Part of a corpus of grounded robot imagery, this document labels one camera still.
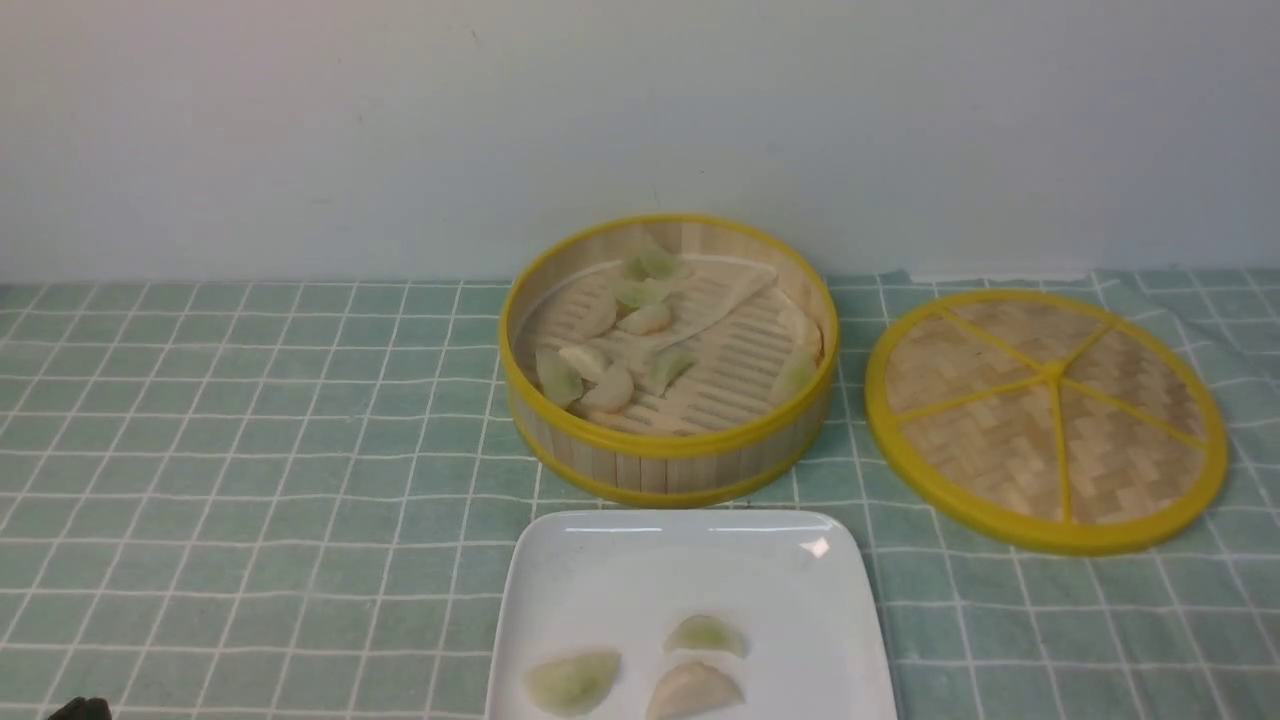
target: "steamed dumpling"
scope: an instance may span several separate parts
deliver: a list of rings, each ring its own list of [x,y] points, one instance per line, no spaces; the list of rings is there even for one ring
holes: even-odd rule
[[[525,691],[543,712],[557,717],[585,715],[609,696],[620,660],[612,650],[550,660],[525,673]]]
[[[618,304],[609,295],[596,297],[586,313],[573,324],[573,333],[591,338],[609,332],[618,319]]]
[[[676,629],[667,635],[663,650],[667,652],[676,650],[708,650],[746,657],[746,638],[736,628],[719,618],[694,615],[686,618],[680,625],[676,625]]]
[[[644,307],[666,300],[671,295],[671,286],[652,278],[644,282],[623,279],[614,282],[612,291],[613,297],[627,307]]]
[[[649,277],[649,270],[644,269],[644,263],[640,261],[639,255],[632,255],[622,261],[622,278],[641,282]]]
[[[769,402],[782,405],[791,400],[804,389],[804,386],[809,384],[815,374],[818,374],[818,368],[814,366],[813,357],[805,348],[796,347],[782,363],[782,369],[778,370],[778,377],[774,378],[773,387],[769,388]]]
[[[658,301],[618,320],[618,329],[627,334],[653,334],[669,328],[672,320],[671,306]]]
[[[561,348],[561,357],[593,383],[600,382],[609,369],[609,357],[590,345],[567,345]]]
[[[671,383],[696,361],[698,357],[682,347],[668,347],[659,352],[649,366],[649,384],[653,386],[653,392],[658,397],[666,395]]]
[[[635,393],[635,380],[626,363],[614,363],[600,375],[596,386],[582,396],[582,406],[602,413],[617,413],[631,402]]]
[[[803,348],[815,363],[822,357],[822,331],[804,310],[786,307],[778,313],[778,324],[787,331],[794,347]]]
[[[653,238],[649,238],[640,246],[639,260],[645,273],[655,281],[680,279],[690,274],[687,265],[671,252],[667,252]]]
[[[645,720],[676,720],[742,702],[732,678],[705,662],[685,662],[658,680]]]
[[[570,402],[582,397],[582,375],[558,352],[548,347],[539,347],[534,361],[538,384],[541,386],[543,396],[552,401],[552,405],[567,407]]]

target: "yellow plastic frame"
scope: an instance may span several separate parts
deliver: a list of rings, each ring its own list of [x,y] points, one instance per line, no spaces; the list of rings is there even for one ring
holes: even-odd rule
[[[1102,328],[1087,338],[1066,360],[1055,363],[1038,363],[1018,352],[1001,340],[977,328],[959,315],[951,313],[952,307],[969,305],[972,302],[992,300],[1016,300],[1041,302],[1056,307],[1064,307],[1085,315],[1097,318],[1103,323]],[[988,388],[986,391],[940,402],[918,411],[895,415],[888,406],[888,397],[884,389],[884,374],[888,369],[888,360],[902,337],[920,320],[941,315],[957,324],[963,331],[986,341],[987,343],[1007,352],[1024,365],[1028,365],[1037,374],[1036,377],[1006,386]],[[1139,342],[1146,348],[1155,352],[1166,365],[1172,368],[1178,378],[1185,383],[1192,397],[1199,406],[1204,423],[1204,439],[1187,436],[1160,421],[1157,418],[1135,410],[1107,395],[1103,395],[1089,386],[1084,386],[1062,373],[1070,363],[1093,345],[1106,331],[1123,332]],[[1073,389],[1084,392],[1100,401],[1108,402],[1130,415],[1135,415],[1143,421],[1164,429],[1179,442],[1192,445],[1204,452],[1204,466],[1201,477],[1192,488],[1180,498],[1170,503],[1164,510],[1155,512],[1140,520],[1130,523],[1105,524],[1105,525],[1079,525],[1070,520],[1050,521],[1038,518],[1019,515],[1005,507],[982,500],[960,486],[952,483],[945,475],[933,469],[916,454],[915,448],[902,437],[899,425],[902,421],[920,418],[931,413],[942,411],[950,407],[982,400],[993,395],[1009,392],[1021,387],[1047,383],[1051,392],[1053,411],[1053,429],[1057,436],[1059,479],[1062,486],[1064,516],[1070,518],[1070,492],[1068,479],[1066,434],[1062,429],[1061,387],[1069,386]],[[904,315],[893,323],[872,350],[872,356],[867,368],[867,419],[876,442],[881,446],[884,459],[890,466],[922,497],[933,503],[938,510],[946,512],[957,521],[970,528],[998,538],[1011,544],[1027,547],[1029,550],[1053,552],[1061,555],[1114,555],[1142,550],[1161,542],[1185,528],[1213,501],[1222,486],[1226,475],[1228,448],[1226,427],[1217,411],[1217,405],[1208,388],[1199,380],[1196,372],[1187,366],[1171,350],[1169,350],[1156,337],[1128,320],[1107,313],[1106,310],[1056,295],[1019,290],[986,290],[960,295],[952,295],[928,302]]]
[[[529,382],[529,378],[520,370],[516,364],[516,355],[512,350],[512,338],[507,332],[507,327],[511,323],[512,304],[524,283],[527,282],[529,277],[534,274],[539,268],[545,265],[552,258],[559,254],[563,249],[580,242],[588,237],[600,234],[620,227],[631,224],[645,224],[645,223],[701,223],[708,225],[717,225],[727,229],[732,229],[737,233],[745,234],[756,240],[764,245],[768,245],[787,256],[796,266],[808,275],[809,281],[814,287],[822,288],[822,300],[826,305],[826,311],[832,322],[831,337],[824,338],[824,345],[827,351],[823,355],[822,363],[818,364],[818,372],[814,378],[809,380],[795,397],[783,404],[782,406],[774,409],[768,415],[759,418],[751,423],[731,428],[728,430],[705,433],[687,437],[660,437],[660,436],[637,436],[631,433],[623,433],[595,423],[589,423],[567,410],[557,407],[554,404],[543,397],[543,393]],[[812,404],[822,402],[823,396],[828,395],[831,391],[832,379],[836,370],[836,359],[840,355],[840,322],[838,314],[836,313],[836,304],[831,297],[831,292],[827,292],[827,283],[823,282],[822,275],[804,259],[799,252],[792,250],[785,242],[765,234],[753,227],[726,220],[722,218],[714,218],[709,215],[686,214],[686,213],[667,213],[657,215],[635,215],[630,218],[621,218],[604,224],[599,224],[579,233],[575,233],[534,259],[532,263],[525,272],[516,278],[516,282],[511,286],[511,291],[507,293],[507,300],[502,304],[502,314],[498,318],[498,355],[502,361],[503,370],[507,374],[507,392],[508,397],[515,393],[526,405],[529,405],[532,411],[550,423],[550,425],[566,434],[570,434],[582,442],[593,445],[595,447],[609,450],[612,452],[618,452],[623,455],[630,455],[634,457],[657,457],[657,459],[685,459],[685,457],[703,457],[722,455],[726,452],[732,452],[740,450],[749,445],[753,445],[765,437],[773,434],[782,427],[795,421]],[[617,487],[605,486],[599,483],[568,466],[557,461],[550,456],[549,452],[544,452],[538,443],[532,442],[529,429],[525,428],[521,421],[515,418],[512,413],[516,429],[520,432],[525,443],[534,451],[539,460],[547,466],[554,470],[557,474],[562,475],[564,479],[572,482],[585,492],[595,495],[598,497],[604,497],[620,503],[643,506],[643,507],[663,507],[663,509],[685,509],[685,507],[701,507],[704,505],[712,505],[716,502],[724,502],[742,495],[748,495],[755,489],[759,489],[769,483],[773,478],[785,473],[791,465],[794,465],[808,450],[808,446],[817,437],[818,432],[822,430],[819,425],[813,437],[806,438],[805,447],[800,452],[796,452],[792,457],[786,459],[780,465],[765,470],[764,473],[746,478],[731,486],[722,488],[716,488],[714,491],[684,493],[684,495],[658,495],[621,489]]]

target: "steamer basket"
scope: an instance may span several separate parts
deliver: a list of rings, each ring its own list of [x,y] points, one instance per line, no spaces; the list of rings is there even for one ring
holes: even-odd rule
[[[865,392],[872,433],[911,487],[1030,550],[1140,550],[1194,520],[1226,473],[1226,432],[1196,373],[1065,297],[991,290],[918,307],[881,336]]]
[[[668,331],[620,331],[585,340],[573,322],[608,293],[607,283],[652,238],[694,268],[671,297]],[[658,397],[644,382],[640,347],[696,324],[745,273],[772,268],[776,282],[681,347],[698,364]],[[823,336],[818,372],[795,397],[765,401],[791,340],[777,324],[792,304]],[[786,471],[822,429],[838,357],[836,306],[818,273],[759,231],[695,215],[628,218],[588,229],[538,258],[516,281],[498,324],[507,400],[516,429],[552,470],[586,492],[644,507],[696,507],[753,492]],[[562,410],[535,387],[535,347],[588,343],[630,359],[637,378],[620,414]]]

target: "square white plate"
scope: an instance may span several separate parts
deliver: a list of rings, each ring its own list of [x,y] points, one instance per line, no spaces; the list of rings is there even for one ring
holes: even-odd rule
[[[710,614],[746,634],[745,659],[667,655],[667,634]],[[698,657],[744,705],[698,720],[897,717],[858,544],[836,520],[794,510],[557,512],[520,536],[498,616],[489,720],[548,720],[529,667],[581,650],[622,653],[609,697],[584,717],[643,719],[663,673]]]

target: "woven bamboo lid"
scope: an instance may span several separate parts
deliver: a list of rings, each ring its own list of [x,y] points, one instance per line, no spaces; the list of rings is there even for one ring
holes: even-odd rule
[[[916,309],[877,343],[867,406],[922,496],[1036,550],[1158,542],[1212,501],[1226,469],[1222,423],[1185,364],[1121,318],[1044,293]]]

